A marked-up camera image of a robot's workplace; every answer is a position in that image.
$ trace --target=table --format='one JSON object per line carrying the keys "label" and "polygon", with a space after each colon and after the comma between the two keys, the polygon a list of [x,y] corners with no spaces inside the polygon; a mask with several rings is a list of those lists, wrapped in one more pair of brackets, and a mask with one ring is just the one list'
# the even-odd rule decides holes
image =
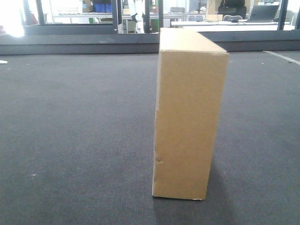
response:
{"label": "table", "polygon": [[186,27],[186,26],[266,26],[266,25],[278,25],[278,22],[245,22],[246,20],[241,20],[240,22],[229,22],[229,21],[217,21],[217,22],[207,22],[207,21],[174,21],[171,22],[173,27]]}
{"label": "table", "polygon": [[[78,14],[56,14],[52,15],[53,21],[55,22],[55,18],[70,18],[70,23],[72,23],[72,18],[112,18],[112,13],[78,13]],[[155,20],[158,19],[158,14],[150,14],[150,19]],[[131,20],[130,15],[122,15],[123,20]],[[164,14],[164,19],[181,19],[183,21],[185,19],[184,13],[167,13]]]}
{"label": "table", "polygon": [[[251,30],[277,30],[278,25],[252,25],[252,26],[183,26],[196,32],[207,31],[251,31]],[[294,30],[295,26],[285,25],[284,30]]]}

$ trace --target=blue container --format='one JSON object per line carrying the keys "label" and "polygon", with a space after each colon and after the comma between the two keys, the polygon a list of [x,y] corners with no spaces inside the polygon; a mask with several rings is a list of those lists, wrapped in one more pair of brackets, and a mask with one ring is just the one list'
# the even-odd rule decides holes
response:
{"label": "blue container", "polygon": [[95,4],[94,12],[95,13],[105,13],[105,4]]}
{"label": "blue container", "polygon": [[113,7],[111,4],[105,4],[105,11],[107,13],[111,13],[113,11]]}

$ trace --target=box side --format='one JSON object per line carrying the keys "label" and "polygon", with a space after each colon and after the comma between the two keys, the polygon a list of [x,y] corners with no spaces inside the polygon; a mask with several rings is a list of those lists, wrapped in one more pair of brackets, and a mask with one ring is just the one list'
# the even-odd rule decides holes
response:
{"label": "box side", "polygon": [[227,58],[160,52],[154,196],[205,199]]}

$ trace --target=bright light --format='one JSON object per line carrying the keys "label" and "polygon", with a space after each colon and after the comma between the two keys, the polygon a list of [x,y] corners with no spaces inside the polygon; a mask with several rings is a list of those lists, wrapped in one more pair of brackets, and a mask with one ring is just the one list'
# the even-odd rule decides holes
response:
{"label": "bright light", "polygon": [[7,34],[15,37],[24,35],[21,23],[22,0],[14,0],[13,6],[10,1],[0,0],[0,25],[4,26]]}

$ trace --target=office chair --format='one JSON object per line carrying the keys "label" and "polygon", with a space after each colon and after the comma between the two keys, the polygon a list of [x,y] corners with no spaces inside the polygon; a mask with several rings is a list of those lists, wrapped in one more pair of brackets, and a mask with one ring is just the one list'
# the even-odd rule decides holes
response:
{"label": "office chair", "polygon": [[218,14],[240,15],[242,19],[246,18],[247,7],[245,0],[222,0],[218,7]]}
{"label": "office chair", "polygon": [[223,21],[238,21],[242,19],[243,18],[240,15],[225,15],[223,17]]}

